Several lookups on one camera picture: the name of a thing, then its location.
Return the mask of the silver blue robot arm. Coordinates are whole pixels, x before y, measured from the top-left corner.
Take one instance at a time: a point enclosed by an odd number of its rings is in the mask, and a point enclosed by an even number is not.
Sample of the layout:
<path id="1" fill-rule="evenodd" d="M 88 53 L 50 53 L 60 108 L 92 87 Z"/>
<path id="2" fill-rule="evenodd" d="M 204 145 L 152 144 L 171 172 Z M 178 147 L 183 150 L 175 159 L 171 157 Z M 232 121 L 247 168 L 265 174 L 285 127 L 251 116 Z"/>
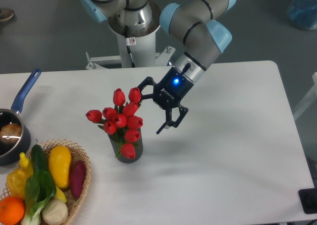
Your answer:
<path id="1" fill-rule="evenodd" d="M 155 33 L 163 29 L 186 48 L 174 66 L 155 82 L 147 77 L 142 95 L 165 111 L 163 128 L 178 127 L 188 109 L 181 105 L 184 96 L 215 62 L 232 40 L 231 33 L 217 18 L 231 9 L 236 0 L 193 0 L 186 6 L 168 4 L 164 9 L 149 0 L 80 0 L 97 22 L 107 21 L 117 35 L 123 67 L 152 66 L 155 63 Z"/>

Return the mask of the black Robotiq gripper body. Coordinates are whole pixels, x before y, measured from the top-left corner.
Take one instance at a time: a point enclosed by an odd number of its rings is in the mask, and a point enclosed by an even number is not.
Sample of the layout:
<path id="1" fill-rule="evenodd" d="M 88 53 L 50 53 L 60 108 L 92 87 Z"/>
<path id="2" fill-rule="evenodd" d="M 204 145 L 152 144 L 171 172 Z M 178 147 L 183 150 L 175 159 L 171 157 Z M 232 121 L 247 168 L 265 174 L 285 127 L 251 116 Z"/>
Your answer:
<path id="1" fill-rule="evenodd" d="M 167 102 L 170 103 L 171 108 L 179 107 L 182 99 L 193 86 L 193 82 L 175 67 L 171 67 L 160 82 L 153 81 L 153 101 L 163 110 L 167 108 Z"/>

